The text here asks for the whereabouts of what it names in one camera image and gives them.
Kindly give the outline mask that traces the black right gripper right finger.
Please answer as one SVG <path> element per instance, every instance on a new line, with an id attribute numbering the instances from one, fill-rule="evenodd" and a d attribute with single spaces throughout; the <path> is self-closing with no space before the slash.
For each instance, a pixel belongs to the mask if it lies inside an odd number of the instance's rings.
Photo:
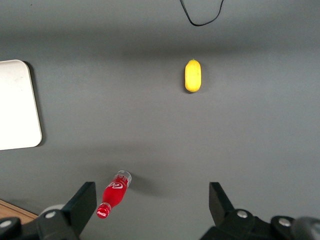
<path id="1" fill-rule="evenodd" d="M 234 208 L 221 184 L 209 183 L 209 210 L 214 226 L 202 240 L 318 240 L 320 220 L 304 216 L 273 216 L 265 222 L 248 210 Z"/>

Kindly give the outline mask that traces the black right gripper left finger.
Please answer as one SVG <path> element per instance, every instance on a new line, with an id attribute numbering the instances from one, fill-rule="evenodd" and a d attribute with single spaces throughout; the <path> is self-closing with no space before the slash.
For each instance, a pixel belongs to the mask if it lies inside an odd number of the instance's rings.
<path id="1" fill-rule="evenodd" d="M 2 240 L 79 240 L 97 207 L 96 183 L 87 181 L 62 207 L 22 224 L 18 217 L 0 219 Z"/>

